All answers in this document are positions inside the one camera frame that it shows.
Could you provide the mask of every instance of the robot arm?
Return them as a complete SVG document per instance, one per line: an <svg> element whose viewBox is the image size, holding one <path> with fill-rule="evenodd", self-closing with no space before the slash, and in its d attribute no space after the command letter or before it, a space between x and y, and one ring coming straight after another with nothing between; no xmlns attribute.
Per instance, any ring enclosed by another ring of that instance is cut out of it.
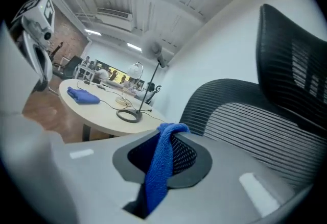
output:
<svg viewBox="0 0 327 224"><path fill-rule="evenodd" d="M20 52L39 76L34 87L37 91L44 91L52 78L52 64L46 50L54 32L54 18L51 0L31 0L21 7L10 28Z"/></svg>

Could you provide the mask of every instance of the folded blue towel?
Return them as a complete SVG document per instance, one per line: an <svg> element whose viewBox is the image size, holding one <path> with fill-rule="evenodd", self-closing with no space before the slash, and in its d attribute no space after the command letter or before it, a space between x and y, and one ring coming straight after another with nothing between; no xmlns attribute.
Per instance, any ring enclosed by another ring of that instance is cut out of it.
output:
<svg viewBox="0 0 327 224"><path fill-rule="evenodd" d="M78 104L98 104L100 102L100 99L98 97L85 90L76 90L72 87L68 87L67 93Z"/></svg>
<svg viewBox="0 0 327 224"><path fill-rule="evenodd" d="M151 165L145 176L145 190L148 213L150 214L167 195L167 180L173 174L173 148L170 136L177 132L190 132L183 123L162 123L158 130L160 136Z"/></svg>

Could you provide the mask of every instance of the desk lamp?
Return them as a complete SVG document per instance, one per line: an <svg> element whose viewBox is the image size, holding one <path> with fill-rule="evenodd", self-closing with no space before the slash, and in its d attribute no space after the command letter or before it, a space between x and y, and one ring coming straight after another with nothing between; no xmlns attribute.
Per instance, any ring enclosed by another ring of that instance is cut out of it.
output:
<svg viewBox="0 0 327 224"><path fill-rule="evenodd" d="M137 83L140 81L141 77L142 77L142 74L143 74L143 64L140 63L140 62L136 62L135 64L131 65L128 67L128 70L127 70L127 75L133 79L136 79L137 81L135 83L132 84L132 86L130 86L127 91L130 91L131 89L133 89ZM131 106L129 101L127 101L125 98L124 98L124 92L126 90L123 90L123 93L122 93L122 96L121 97L117 97L116 98L116 102L121 104L121 105L124 105L126 107L129 107Z"/></svg>
<svg viewBox="0 0 327 224"><path fill-rule="evenodd" d="M150 83L152 83L153 78L154 78L154 76L155 76L155 74L156 74L156 72L158 70L159 65L162 68L164 68L166 66L164 58L163 58L163 56L161 54L161 51L162 51L162 46L156 40L155 35L153 33L149 32L149 31L147 31L144 34L143 38L142 38L142 53L148 59L156 59L158 61L157 67L156 67L156 69L155 69L155 71L154 71L154 73L152 75ZM130 123L139 122L142 119L141 109L142 109L142 105L143 105L143 103L145 101L145 98L147 96L148 90L149 90L149 88L147 88L147 91L146 91L146 93L145 93L145 95L143 97L142 103L141 103L138 110L135 110L135 109L120 109L120 110L117 110L116 115L118 116L118 118L120 118L120 119L122 119L124 121L130 122ZM122 113L131 114L131 115L133 115L134 119L124 118L122 116Z"/></svg>

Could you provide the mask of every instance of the fluorescent light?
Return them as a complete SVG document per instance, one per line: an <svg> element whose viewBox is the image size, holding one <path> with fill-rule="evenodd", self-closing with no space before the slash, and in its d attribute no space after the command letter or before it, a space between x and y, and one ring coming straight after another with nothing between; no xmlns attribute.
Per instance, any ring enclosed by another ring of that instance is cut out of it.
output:
<svg viewBox="0 0 327 224"><path fill-rule="evenodd" d="M91 34L96 34L96 35L100 35L101 36L100 33L95 32L95 31L92 31L92 30L85 29L85 31L88 32L88 33L91 33Z"/></svg>
<svg viewBox="0 0 327 224"><path fill-rule="evenodd" d="M128 45L129 47L132 47L132 48L134 48L134 49L136 49L136 50L142 52L142 49L141 49L140 47L137 47L137 46L135 46L135 45L133 45L133 44L130 44L130 43L127 43L127 45Z"/></svg>

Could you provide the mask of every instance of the black chair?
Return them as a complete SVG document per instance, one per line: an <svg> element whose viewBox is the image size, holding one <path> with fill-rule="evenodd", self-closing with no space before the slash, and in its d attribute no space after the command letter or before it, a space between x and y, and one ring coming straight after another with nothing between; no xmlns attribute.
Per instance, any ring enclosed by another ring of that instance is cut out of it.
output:
<svg viewBox="0 0 327 224"><path fill-rule="evenodd" d="M154 97L154 95L158 92L160 92L161 89L161 85L158 85L157 87L155 87L155 91L152 92L152 95L150 96L150 98L147 99L147 101L145 102L146 104L150 104L151 103L151 99Z"/></svg>
<svg viewBox="0 0 327 224"><path fill-rule="evenodd" d="M300 192L326 155L327 42L263 5L256 52L259 84L208 82L180 122L251 153Z"/></svg>
<svg viewBox="0 0 327 224"><path fill-rule="evenodd" d="M53 69L52 73L53 73L53 75L56 75L63 80L72 79L74 77L74 70L75 70L76 66L79 65L80 63L82 63L82 61L83 61L82 58L80 58L78 56L73 56L72 59L64 66L62 71ZM49 87L49 91L58 95L58 93L56 91L54 91L53 89L51 89L50 87Z"/></svg>

